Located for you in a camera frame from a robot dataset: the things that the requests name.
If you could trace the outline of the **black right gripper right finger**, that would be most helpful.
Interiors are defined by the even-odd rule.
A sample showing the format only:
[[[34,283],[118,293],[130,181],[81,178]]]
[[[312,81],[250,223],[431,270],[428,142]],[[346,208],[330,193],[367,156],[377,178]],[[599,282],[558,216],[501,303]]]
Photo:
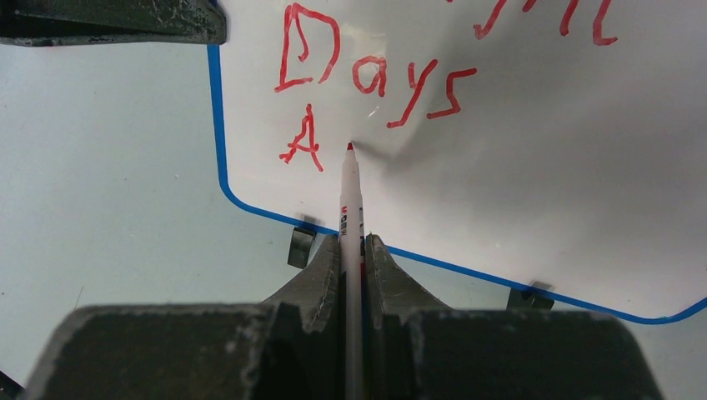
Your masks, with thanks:
[[[660,399],[639,344],[599,312],[461,310],[365,240],[375,399]]]

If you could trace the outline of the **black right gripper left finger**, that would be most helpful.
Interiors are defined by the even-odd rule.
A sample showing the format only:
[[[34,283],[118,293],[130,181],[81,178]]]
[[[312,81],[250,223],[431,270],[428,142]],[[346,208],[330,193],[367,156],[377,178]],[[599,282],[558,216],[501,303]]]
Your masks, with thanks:
[[[337,399],[340,251],[258,303],[81,307],[55,330],[26,399]]]

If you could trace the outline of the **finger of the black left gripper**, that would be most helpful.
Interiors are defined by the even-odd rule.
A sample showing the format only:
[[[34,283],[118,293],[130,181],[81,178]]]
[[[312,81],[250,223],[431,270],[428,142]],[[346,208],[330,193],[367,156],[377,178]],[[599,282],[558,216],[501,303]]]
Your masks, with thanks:
[[[58,47],[114,43],[221,45],[228,19],[211,1],[8,0],[1,2],[1,43]]]

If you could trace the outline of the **red whiteboard marker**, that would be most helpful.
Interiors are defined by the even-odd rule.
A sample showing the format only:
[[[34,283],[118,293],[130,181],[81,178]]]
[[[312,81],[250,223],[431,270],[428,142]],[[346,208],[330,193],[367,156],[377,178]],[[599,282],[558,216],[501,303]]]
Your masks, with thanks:
[[[364,397],[362,268],[364,267],[364,212],[359,163],[354,145],[343,160],[338,240],[345,274],[344,397]]]

